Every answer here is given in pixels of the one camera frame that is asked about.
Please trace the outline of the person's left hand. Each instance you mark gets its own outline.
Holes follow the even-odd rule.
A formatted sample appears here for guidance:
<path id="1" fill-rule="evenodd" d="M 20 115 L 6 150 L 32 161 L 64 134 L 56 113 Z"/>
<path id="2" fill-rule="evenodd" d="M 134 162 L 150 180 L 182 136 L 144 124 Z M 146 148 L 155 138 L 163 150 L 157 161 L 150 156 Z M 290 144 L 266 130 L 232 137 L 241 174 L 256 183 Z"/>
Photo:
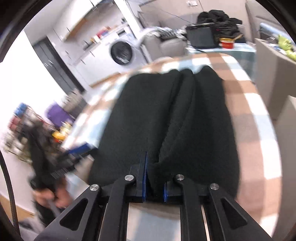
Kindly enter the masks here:
<path id="1" fill-rule="evenodd" d="M 67 181 L 61 179 L 56 186 L 55 192 L 46 189 L 34 190 L 33 197 L 38 204 L 49 208 L 49 201 L 53 201 L 57 208 L 67 208 L 73 201 L 70 193 L 67 191 Z"/>

